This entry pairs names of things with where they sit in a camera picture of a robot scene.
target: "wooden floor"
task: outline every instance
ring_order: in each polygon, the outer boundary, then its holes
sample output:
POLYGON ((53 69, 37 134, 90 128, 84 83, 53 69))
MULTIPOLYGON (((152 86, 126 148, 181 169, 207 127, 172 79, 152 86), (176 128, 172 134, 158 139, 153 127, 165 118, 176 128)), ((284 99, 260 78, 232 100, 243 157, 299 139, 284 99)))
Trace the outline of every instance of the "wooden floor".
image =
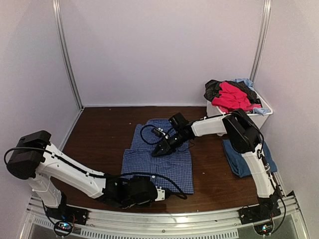
MULTIPOLYGON (((86 108, 64 148, 64 153, 80 163, 102 172, 120 174, 123 152, 131 147, 135 127, 149 119, 169 118, 181 112, 186 119, 195 120, 206 114, 204 107, 128 107, 86 108)), ((131 208, 126 212, 183 213, 220 210, 257 203, 251 177, 238 178, 228 165, 222 139, 208 135, 195 139, 190 149, 195 194, 187 200, 170 197, 153 203, 150 208, 131 208)), ((84 193, 54 180, 68 197, 68 204, 121 211, 101 204, 84 193)))

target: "clothing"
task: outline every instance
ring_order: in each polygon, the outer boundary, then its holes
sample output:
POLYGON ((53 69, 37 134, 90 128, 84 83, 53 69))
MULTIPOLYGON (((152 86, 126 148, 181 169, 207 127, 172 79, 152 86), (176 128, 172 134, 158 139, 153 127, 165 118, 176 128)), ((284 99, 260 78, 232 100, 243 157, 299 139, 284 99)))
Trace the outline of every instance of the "clothing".
POLYGON ((255 91, 255 89, 253 88, 254 83, 249 80, 248 78, 236 78, 235 80, 233 80, 234 82, 244 82, 246 86, 249 87, 249 89, 251 89, 252 91, 255 91))
POLYGON ((270 113, 270 109, 267 108, 253 108, 253 112, 259 115, 265 115, 270 113))
POLYGON ((219 86, 222 89, 219 91, 220 97, 215 97, 212 105, 219 106, 223 112, 228 113, 236 109, 251 111, 253 108, 261 108, 261 105, 251 104, 246 93, 230 85, 228 82, 223 82, 219 86))
MULTIPOLYGON (((252 91, 248 86, 246 86, 244 81, 241 81, 238 83, 234 81, 223 81, 223 82, 227 82, 228 84, 246 93, 250 103, 258 104, 256 92, 252 91)), ((205 89, 206 89, 204 94, 205 99, 212 102, 214 98, 220 97, 220 94, 219 94, 219 91, 221 90, 220 84, 222 84, 223 82, 216 81, 216 80, 210 80, 209 82, 207 82, 205 84, 205 89)))
MULTIPOLYGON (((165 132, 171 128, 171 124, 167 119, 151 119, 147 124, 160 127, 165 132)), ((140 131, 143 126, 144 125, 141 124, 137 125, 131 149, 124 151, 121 173, 157 173, 173 180, 184 193, 193 194, 192 162, 188 142, 183 143, 183 145, 178 148, 180 152, 176 151, 171 155, 152 157, 152 151, 155 149, 155 145, 149 145, 142 141, 140 131)), ((143 137, 148 142, 157 142, 159 138, 152 133, 151 130, 152 127, 145 128, 143 130, 143 137)), ((174 133, 175 131, 172 130, 169 134, 173 135, 174 133)), ((179 192, 165 179, 155 177, 152 178, 151 181, 158 187, 167 188, 176 193, 179 192)))
MULTIPOLYGON (((232 147, 228 139, 223 140, 223 147, 224 147, 224 151, 225 151, 229 166, 231 168, 231 171, 237 176, 239 176, 240 178, 251 175, 250 169, 246 161, 244 160, 243 156, 234 150, 234 148, 232 147)), ((270 150, 265 142, 264 142, 263 150, 264 150, 266 161, 269 163, 270 171, 277 172, 277 166, 275 162, 273 161, 270 150)))

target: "laundry basket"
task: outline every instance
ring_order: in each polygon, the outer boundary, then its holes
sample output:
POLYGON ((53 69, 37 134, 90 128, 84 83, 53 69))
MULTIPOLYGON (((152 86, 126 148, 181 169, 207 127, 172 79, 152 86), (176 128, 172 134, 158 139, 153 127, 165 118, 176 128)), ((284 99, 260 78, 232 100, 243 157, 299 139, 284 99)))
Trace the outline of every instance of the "laundry basket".
MULTIPOLYGON (((256 92, 257 97, 260 99, 262 107, 263 108, 267 108, 270 110, 269 113, 266 113, 264 116, 263 115, 259 115, 259 114, 247 114, 251 120, 258 126, 258 128, 261 128, 263 126, 263 124, 265 123, 266 119, 273 114, 273 109, 270 108, 270 106, 266 103, 266 101, 260 97, 260 95, 256 92)), ((207 116, 215 116, 215 115, 224 115, 226 114, 225 112, 223 112, 218 106, 213 106, 211 104, 211 102, 207 101, 207 116)), ((222 136, 223 134, 226 134, 227 132, 221 132, 218 133, 219 136, 222 136)))

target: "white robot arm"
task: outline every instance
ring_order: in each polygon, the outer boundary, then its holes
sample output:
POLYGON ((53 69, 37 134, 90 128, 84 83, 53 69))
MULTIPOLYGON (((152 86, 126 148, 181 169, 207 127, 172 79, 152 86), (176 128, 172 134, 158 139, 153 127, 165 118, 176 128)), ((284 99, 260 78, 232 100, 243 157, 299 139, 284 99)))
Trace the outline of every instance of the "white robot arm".
POLYGON ((66 205, 66 195, 53 185, 51 177, 81 190, 99 202, 122 209, 134 205, 148 206, 169 196, 165 195, 165 189, 157 188, 150 181, 150 176, 163 177, 161 175, 141 172, 137 176, 133 172, 125 174, 134 175, 127 179, 122 177, 124 175, 113 176, 95 171, 63 154, 49 141, 50 137, 46 131, 26 135, 4 156, 5 159, 13 151, 10 160, 5 161, 8 171, 28 181, 32 190, 42 199, 49 218, 72 222, 74 216, 77 224, 85 224, 87 217, 87 210, 66 205))
POLYGON ((270 171, 270 166, 263 152, 264 139, 258 127, 242 110, 226 115, 204 117, 187 121, 178 113, 169 119, 176 133, 164 135, 152 152, 153 156, 167 155, 175 152, 184 142, 196 137, 215 133, 228 133, 233 148, 241 153, 248 164, 257 188, 259 206, 241 210, 242 223, 251 223, 252 217, 245 213, 257 215, 255 220, 268 219, 270 215, 280 215, 276 210, 279 195, 277 183, 270 171))

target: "lavender wall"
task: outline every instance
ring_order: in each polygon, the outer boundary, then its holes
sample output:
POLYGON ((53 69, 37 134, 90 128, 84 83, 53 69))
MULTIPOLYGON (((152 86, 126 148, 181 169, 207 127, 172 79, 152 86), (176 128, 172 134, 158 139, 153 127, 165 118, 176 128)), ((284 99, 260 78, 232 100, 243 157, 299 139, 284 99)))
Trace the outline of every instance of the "lavender wall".
POLYGON ((319 2, 273 1, 255 88, 274 109, 262 131, 311 238, 319 235, 319 2))
POLYGON ((205 105, 210 79, 249 77, 263 1, 61 1, 86 106, 205 105))
MULTIPOLYGON (((0 2, 0 155, 45 129, 60 145, 78 113, 58 42, 51 1, 0 2)), ((0 160, 0 238, 15 239, 30 187, 0 160)))

